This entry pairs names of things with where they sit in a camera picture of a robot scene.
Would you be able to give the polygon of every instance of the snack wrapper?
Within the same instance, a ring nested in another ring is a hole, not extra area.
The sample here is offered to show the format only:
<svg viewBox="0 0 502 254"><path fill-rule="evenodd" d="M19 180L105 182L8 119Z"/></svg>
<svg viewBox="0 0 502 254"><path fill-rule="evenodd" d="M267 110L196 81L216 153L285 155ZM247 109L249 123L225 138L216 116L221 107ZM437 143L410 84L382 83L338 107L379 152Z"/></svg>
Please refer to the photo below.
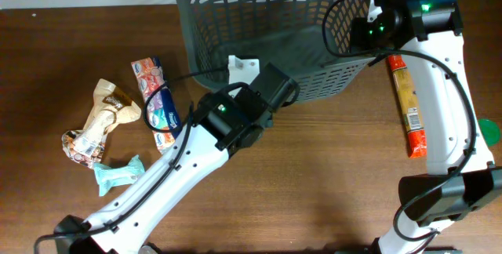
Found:
<svg viewBox="0 0 502 254"><path fill-rule="evenodd" d="M141 109L122 90L100 79L94 89L94 106L82 130L70 130L62 136L63 151L78 164L93 169L101 162L107 134L118 124L134 122Z"/></svg>
<svg viewBox="0 0 502 254"><path fill-rule="evenodd" d="M394 77L395 88L398 92L399 103L405 120L406 133L408 134L410 158L418 158L427 155L427 139L423 127L422 115L418 107L418 99L415 94L413 80L408 72L408 67L401 56L389 56L387 58Z"/></svg>
<svg viewBox="0 0 502 254"><path fill-rule="evenodd" d="M134 74L138 81L138 87L143 95L143 100L147 98L166 81L162 65L157 57L132 62ZM180 116L174 107L173 97L169 88L162 89L151 99L147 107L148 120L157 129L175 129L181 125ZM164 154L173 145L180 133L160 133L154 132L155 145L161 154Z"/></svg>
<svg viewBox="0 0 502 254"><path fill-rule="evenodd" d="M112 169L106 165L94 164L94 175L100 186L100 196L104 196L112 187L133 184L144 174L144 167L138 155L134 156L126 167Z"/></svg>

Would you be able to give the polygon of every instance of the wooden table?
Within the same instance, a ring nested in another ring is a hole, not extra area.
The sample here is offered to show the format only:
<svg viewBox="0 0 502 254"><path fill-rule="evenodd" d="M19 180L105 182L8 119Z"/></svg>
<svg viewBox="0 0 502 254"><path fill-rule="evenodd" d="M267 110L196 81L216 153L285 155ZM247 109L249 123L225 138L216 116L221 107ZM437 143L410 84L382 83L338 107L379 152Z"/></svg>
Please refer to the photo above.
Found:
<svg viewBox="0 0 502 254"><path fill-rule="evenodd" d="M460 7L477 115L502 127L502 0L460 0ZM129 63L159 55L175 77L187 73L187 58L174 5L0 14L0 252L26 253L67 214L86 218L126 188L99 198L93 171L61 150L61 135L83 126L97 81L142 103ZM193 80L177 84L180 113L205 92ZM425 159L409 159L406 146L387 67L367 68L338 96L280 111L259 143L204 179L149 241L201 252L369 244L391 227L399 179L425 172ZM492 152L502 164L502 145ZM104 164L124 165L136 154L147 167L160 157L141 121L109 136ZM501 213L499 199L433 245L502 252Z"/></svg>

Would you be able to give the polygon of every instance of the green led light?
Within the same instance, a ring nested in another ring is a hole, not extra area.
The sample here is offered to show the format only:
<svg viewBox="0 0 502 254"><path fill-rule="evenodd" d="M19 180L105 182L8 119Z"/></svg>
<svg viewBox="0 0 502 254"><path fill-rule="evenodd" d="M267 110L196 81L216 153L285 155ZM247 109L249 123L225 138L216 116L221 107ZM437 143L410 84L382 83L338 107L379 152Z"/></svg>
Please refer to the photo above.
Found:
<svg viewBox="0 0 502 254"><path fill-rule="evenodd" d="M431 9L430 4L422 4L422 11L429 12L430 9Z"/></svg>

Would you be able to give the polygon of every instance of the orange snack box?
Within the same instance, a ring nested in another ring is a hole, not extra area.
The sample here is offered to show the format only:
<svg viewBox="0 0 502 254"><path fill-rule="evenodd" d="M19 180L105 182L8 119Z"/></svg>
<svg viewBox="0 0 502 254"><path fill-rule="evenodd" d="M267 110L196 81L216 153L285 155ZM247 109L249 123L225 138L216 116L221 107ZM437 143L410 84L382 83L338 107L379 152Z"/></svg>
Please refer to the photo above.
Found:
<svg viewBox="0 0 502 254"><path fill-rule="evenodd" d="M427 155L427 140L423 127L422 115L418 107L418 99L415 94L415 86L408 72L408 67L401 56L389 56L387 58L394 77L395 88L398 92L402 115L405 120L406 133L408 134L410 158L418 158Z"/></svg>

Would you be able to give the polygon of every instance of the black cable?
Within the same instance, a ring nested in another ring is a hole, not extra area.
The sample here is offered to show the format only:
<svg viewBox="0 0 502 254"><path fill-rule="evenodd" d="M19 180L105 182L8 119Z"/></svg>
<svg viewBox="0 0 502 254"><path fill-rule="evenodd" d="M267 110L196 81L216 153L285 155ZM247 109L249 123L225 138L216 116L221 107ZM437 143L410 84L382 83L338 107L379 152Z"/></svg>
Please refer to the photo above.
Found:
<svg viewBox="0 0 502 254"><path fill-rule="evenodd" d="M184 153L184 150L187 146L188 139L190 137L190 131L191 131L191 126L192 126L192 121L193 121L193 113L194 113L194 104L192 103L189 108L188 112L188 121L187 121L187 129L183 138L183 142L180 145L180 149L178 150L178 154L176 157L169 163L168 169L162 174L162 176L155 182L155 184L150 188L150 190L147 191L143 197L140 198L136 204L133 205L131 209L129 209L127 212L125 212L123 215L120 215L116 221L112 223L107 223L104 227L100 227L95 230L89 230L89 231L82 231L82 232L72 232L72 233L62 233L62 234L48 234L48 235L42 235L40 238L37 238L35 241L35 244L33 246L33 251L34 254L38 254L38 246L40 245L41 242L47 241L47 240L57 240L57 239L77 239L77 238L88 238L90 236L96 235L96 234L101 234L105 231L112 230L116 226L118 226L121 222L126 220L128 217L130 217L156 190L157 188L166 180L166 178L170 175L170 173L175 169L175 167L178 165L178 162L181 159L181 156Z"/></svg>
<svg viewBox="0 0 502 254"><path fill-rule="evenodd" d="M295 86L295 95L293 96L293 98L291 99L291 101L289 102L285 102L282 106L283 107L288 107L288 106L291 106L293 104L295 104L295 102L298 100L298 96L300 96L300 86L298 84L296 84Z"/></svg>
<svg viewBox="0 0 502 254"><path fill-rule="evenodd" d="M331 55L333 55L335 57L345 57L345 58L373 54L373 50L374 49L372 49L372 50L365 50L365 51L361 51L361 52L358 52L358 53L348 53L348 54L345 54L345 53L336 53L336 52L332 51L329 48L328 38L326 37L326 21L328 20L329 13L331 13L331 11L335 8L335 6L337 6L338 4L340 4L343 1L345 1L345 0L336 0L328 8L328 10L326 11L326 13L324 14L324 18L322 19L322 40L324 41L324 46L326 47L326 50L328 50L329 54L331 54Z"/></svg>
<svg viewBox="0 0 502 254"><path fill-rule="evenodd" d="M181 125L177 126L174 129L157 129L153 125L151 125L150 120L148 120L148 105L150 104L151 99L154 98L154 96L157 95L162 89L168 88L169 84L171 84L173 82L178 82L178 81L184 80L185 78L192 78L194 76L198 76L198 75L201 75L201 74L209 74L209 73L214 73L214 72L218 72L218 71L227 71L227 70L228 70L228 67L218 67L218 68L214 68L214 69L207 70L207 71L193 72L193 73L190 73L190 74L182 75L182 76L180 76L178 78L174 78L174 79L168 80L167 82L163 83L156 90L154 90L150 94L150 96L144 102L144 107L143 107L143 121L144 121L144 123L147 125L147 127L149 129L151 129L154 132L161 132L161 133L168 133L168 132L169 133L176 133L176 132L180 132L183 129L183 124L186 122L186 119L182 121Z"/></svg>
<svg viewBox="0 0 502 254"><path fill-rule="evenodd" d="M243 87L248 87L249 85L245 82L235 82L233 84L227 85L224 88L218 90L217 93L229 93L232 90L240 89Z"/></svg>
<svg viewBox="0 0 502 254"><path fill-rule="evenodd" d="M438 235L439 235L439 232L436 233L435 235L429 237L419 248L413 250L412 252L408 252L407 254L419 254L419 253L421 253L422 251L424 251L431 244L431 242L434 240L434 238L436 238Z"/></svg>

